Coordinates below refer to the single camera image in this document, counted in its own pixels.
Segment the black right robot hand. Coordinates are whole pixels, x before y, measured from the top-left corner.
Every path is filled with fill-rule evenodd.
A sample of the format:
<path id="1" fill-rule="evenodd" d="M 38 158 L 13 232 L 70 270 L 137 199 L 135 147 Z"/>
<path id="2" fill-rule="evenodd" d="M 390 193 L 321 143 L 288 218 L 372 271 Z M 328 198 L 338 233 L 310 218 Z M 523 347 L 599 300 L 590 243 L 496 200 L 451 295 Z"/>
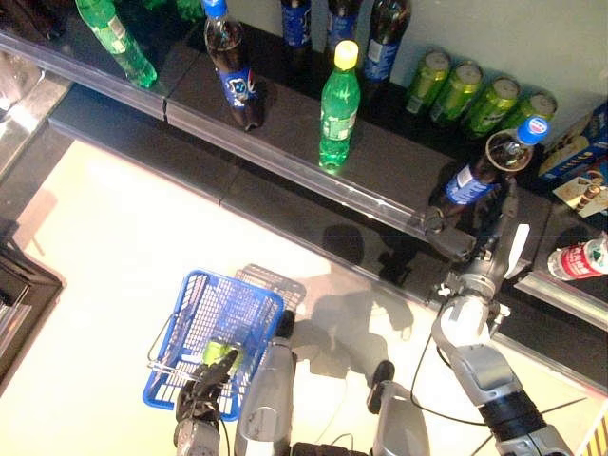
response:
<path id="1" fill-rule="evenodd" d="M 511 266 L 509 255 L 519 225 L 518 209 L 517 182 L 507 178 L 476 236 L 449 225 L 437 205 L 427 208 L 423 231 L 436 251 L 451 261 L 465 264 L 469 274 L 486 276 L 499 288 Z"/>

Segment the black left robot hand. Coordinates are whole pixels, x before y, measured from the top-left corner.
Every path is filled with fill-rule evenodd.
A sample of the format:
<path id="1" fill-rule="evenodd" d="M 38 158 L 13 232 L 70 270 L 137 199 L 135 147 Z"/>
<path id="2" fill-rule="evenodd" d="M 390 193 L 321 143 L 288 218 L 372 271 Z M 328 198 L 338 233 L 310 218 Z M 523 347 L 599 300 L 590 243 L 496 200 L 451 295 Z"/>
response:
<path id="1" fill-rule="evenodd" d="M 238 350 L 229 350 L 214 364 L 201 364 L 181 388 L 176 402 L 178 423 L 192 419 L 219 429 L 219 395 L 230 379 L 229 370 L 237 360 Z"/>

